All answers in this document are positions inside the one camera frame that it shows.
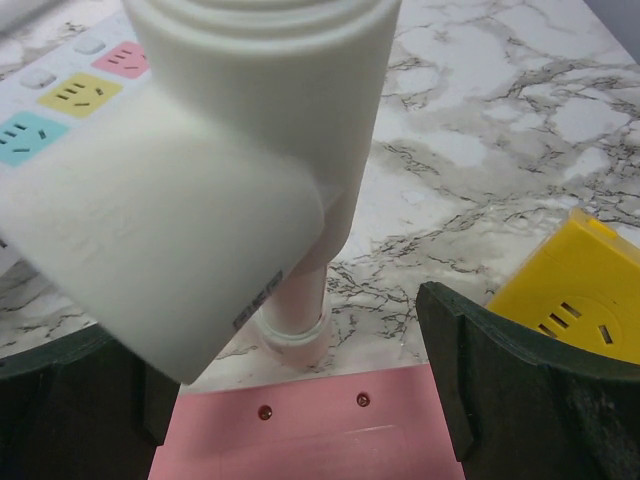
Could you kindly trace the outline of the pink triangular power strip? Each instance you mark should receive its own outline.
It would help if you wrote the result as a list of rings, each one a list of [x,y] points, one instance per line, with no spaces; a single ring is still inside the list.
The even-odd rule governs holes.
[[[152,479],[461,479],[431,369],[179,396]]]

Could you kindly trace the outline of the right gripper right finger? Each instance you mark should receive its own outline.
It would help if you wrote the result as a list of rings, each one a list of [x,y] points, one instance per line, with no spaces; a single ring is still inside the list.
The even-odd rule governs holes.
[[[438,282],[416,311],[468,479],[636,479],[639,367],[551,339]]]

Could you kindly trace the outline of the yellow cube socket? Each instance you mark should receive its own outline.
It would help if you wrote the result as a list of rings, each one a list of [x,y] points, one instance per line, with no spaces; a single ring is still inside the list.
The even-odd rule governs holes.
[[[487,309],[558,341],[637,364],[639,248],[573,209]]]

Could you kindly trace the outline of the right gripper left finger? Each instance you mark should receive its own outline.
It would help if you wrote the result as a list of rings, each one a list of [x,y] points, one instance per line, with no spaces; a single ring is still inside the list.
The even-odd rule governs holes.
[[[2,359],[2,478],[147,478],[179,388],[97,325]]]

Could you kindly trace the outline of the white multicolour power strip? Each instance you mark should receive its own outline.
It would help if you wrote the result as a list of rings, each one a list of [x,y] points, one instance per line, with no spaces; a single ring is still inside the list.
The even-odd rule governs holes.
[[[123,11],[1,82],[1,172],[50,147],[150,77]]]

